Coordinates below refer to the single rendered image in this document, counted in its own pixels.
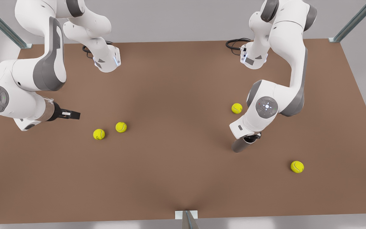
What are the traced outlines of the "grey clear tennis tube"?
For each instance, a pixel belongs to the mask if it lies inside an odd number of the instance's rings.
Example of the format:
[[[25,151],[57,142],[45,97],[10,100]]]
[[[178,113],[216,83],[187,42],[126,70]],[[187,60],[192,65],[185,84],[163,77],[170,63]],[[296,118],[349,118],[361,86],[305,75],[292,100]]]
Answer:
[[[232,143],[231,149],[232,151],[239,153],[241,151],[243,151],[244,149],[246,149],[247,147],[249,147],[251,144],[248,144],[247,142],[245,142],[245,140],[242,138],[235,140]]]

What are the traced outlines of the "silver frame post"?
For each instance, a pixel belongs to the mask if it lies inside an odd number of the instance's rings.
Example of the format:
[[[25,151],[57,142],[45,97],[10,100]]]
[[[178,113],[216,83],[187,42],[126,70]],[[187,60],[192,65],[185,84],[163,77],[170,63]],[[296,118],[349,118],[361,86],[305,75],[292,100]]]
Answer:
[[[328,38],[330,43],[340,43],[364,18],[366,17],[366,4],[350,19],[350,21],[337,33]]]
[[[175,219],[182,220],[182,229],[199,229],[196,219],[198,219],[197,210],[175,211]]]
[[[20,38],[17,33],[13,31],[13,29],[8,26],[1,18],[0,18],[0,30],[12,41],[14,42],[20,49],[30,49],[32,48],[32,44],[27,44],[22,38]]]

